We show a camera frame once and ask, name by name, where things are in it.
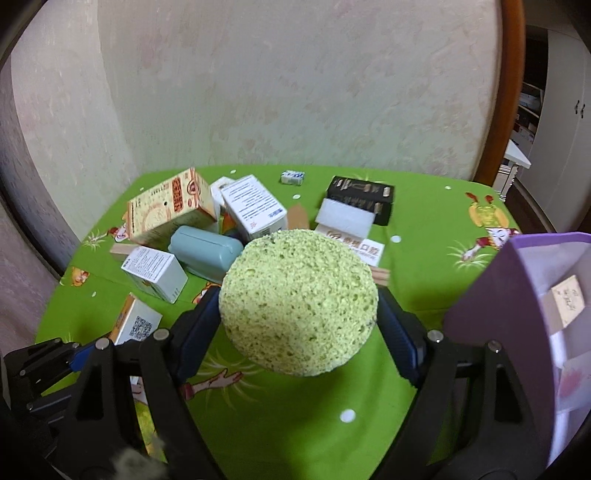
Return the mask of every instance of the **beige box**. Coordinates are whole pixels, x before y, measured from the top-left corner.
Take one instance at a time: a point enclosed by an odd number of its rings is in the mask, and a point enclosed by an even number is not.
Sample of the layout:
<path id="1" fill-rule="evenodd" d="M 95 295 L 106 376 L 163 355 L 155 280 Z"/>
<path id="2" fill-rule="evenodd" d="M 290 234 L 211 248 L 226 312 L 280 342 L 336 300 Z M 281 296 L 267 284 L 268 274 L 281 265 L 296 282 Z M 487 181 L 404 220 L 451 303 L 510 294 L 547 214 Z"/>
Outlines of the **beige box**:
<path id="1" fill-rule="evenodd" d="M 181 225 L 208 229 L 217 222 L 209 184 L 194 168 L 142 192 L 127 204 L 129 239 L 166 249 Z"/>

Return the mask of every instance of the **green tablecloth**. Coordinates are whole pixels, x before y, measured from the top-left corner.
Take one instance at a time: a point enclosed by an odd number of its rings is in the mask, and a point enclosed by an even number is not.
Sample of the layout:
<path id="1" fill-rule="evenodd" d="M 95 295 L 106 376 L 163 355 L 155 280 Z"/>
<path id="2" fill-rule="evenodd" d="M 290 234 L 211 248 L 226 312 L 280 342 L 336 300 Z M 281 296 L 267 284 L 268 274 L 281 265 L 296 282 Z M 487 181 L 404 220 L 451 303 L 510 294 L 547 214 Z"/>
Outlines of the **green tablecloth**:
<path id="1" fill-rule="evenodd" d="M 281 172 L 288 168 L 306 172 L 302 186 L 279 183 Z M 245 165 L 199 172 L 209 182 L 254 174 L 286 208 L 300 202 L 310 220 L 335 174 L 394 185 L 390 223 L 374 225 L 369 237 L 385 244 L 379 266 L 391 270 L 389 287 L 394 296 L 427 327 L 440 325 L 443 313 L 496 253 L 486 246 L 493 232 L 477 226 L 481 222 L 469 214 L 473 199 L 466 192 L 474 194 L 480 205 L 492 202 L 506 212 L 489 187 L 412 173 Z M 164 327 L 194 307 L 192 301 L 205 285 L 201 278 L 189 275 L 180 298 L 169 304 L 138 291 L 109 254 L 126 201 L 174 174 L 162 171 L 138 178 L 95 225 L 49 302 L 37 342 L 61 337 L 87 343 L 103 335 L 113 327 L 130 291 L 163 314 Z M 515 227 L 508 213 L 507 217 L 509 226 Z M 488 220 L 484 225 L 490 227 Z M 483 248 L 463 261 L 462 254 L 475 245 Z M 415 393 L 398 375 L 378 329 L 346 365 L 319 377 L 293 378 L 249 362 L 220 328 L 186 390 L 194 394 L 189 410 L 230 480 L 365 480 L 392 442 Z M 138 406 L 138 412 L 147 438 L 151 428 L 147 411 Z"/>

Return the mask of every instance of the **small white box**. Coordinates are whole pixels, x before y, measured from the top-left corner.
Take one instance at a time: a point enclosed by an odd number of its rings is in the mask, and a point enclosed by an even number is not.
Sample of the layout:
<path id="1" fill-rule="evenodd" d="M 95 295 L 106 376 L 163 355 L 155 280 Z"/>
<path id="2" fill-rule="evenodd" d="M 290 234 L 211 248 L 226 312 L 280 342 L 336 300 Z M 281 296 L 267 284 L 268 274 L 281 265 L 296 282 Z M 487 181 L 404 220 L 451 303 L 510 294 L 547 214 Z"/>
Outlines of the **small white box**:
<path id="1" fill-rule="evenodd" d="M 148 247 L 135 248 L 121 269 L 141 290 L 170 303 L 177 300 L 187 282 L 187 274 L 173 254 Z"/>
<path id="2" fill-rule="evenodd" d="M 248 241 L 287 229 L 287 211 L 254 175 L 224 186 L 221 192 L 226 209 Z"/>
<path id="3" fill-rule="evenodd" d="M 121 345 L 128 340 L 141 342 L 146 340 L 158 328 L 161 319 L 161 313 L 151 309 L 138 297 L 130 293 L 125 299 L 109 338 L 114 345 Z"/>

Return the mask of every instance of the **wall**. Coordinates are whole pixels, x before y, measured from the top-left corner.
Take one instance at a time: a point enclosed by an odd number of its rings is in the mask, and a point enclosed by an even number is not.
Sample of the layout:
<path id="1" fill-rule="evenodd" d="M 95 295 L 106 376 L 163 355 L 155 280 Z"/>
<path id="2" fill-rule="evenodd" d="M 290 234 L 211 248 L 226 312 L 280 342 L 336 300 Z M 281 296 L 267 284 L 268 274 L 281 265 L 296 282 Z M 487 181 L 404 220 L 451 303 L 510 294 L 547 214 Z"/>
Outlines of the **wall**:
<path id="1" fill-rule="evenodd" d="M 4 354 L 35 340 L 41 315 L 57 285 L 0 203 L 0 351 Z"/>
<path id="2" fill-rule="evenodd" d="M 105 76 L 98 0 L 47 2 L 11 54 L 31 158 L 79 239 L 138 175 Z"/>
<path id="3" fill-rule="evenodd" d="M 137 174 L 356 165 L 469 179 L 496 0 L 54 0 L 12 54 L 31 158 L 82 238 Z"/>

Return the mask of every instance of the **white box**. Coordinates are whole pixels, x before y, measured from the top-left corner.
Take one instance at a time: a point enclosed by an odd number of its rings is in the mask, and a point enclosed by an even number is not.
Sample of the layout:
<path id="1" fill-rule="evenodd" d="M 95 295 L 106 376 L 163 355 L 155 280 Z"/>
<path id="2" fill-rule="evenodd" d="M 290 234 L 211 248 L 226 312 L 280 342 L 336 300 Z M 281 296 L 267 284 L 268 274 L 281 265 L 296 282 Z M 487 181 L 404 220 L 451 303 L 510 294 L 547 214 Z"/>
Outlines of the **white box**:
<path id="1" fill-rule="evenodd" d="M 226 209 L 248 241 L 287 229 L 287 211 L 254 175 L 221 189 Z"/>
<path id="2" fill-rule="evenodd" d="M 109 338 L 114 345 L 121 345 L 128 340 L 141 342 L 158 328 L 161 319 L 161 313 L 151 309 L 130 293 L 125 299 Z"/>
<path id="3" fill-rule="evenodd" d="M 384 244 L 368 238 L 359 238 L 326 225 L 318 225 L 314 231 L 347 245 L 355 255 L 372 267 L 379 265 L 379 260 L 384 253 Z"/>
<path id="4" fill-rule="evenodd" d="M 121 269 L 141 290 L 170 303 L 177 300 L 187 282 L 187 274 L 173 254 L 148 247 L 135 248 Z"/>

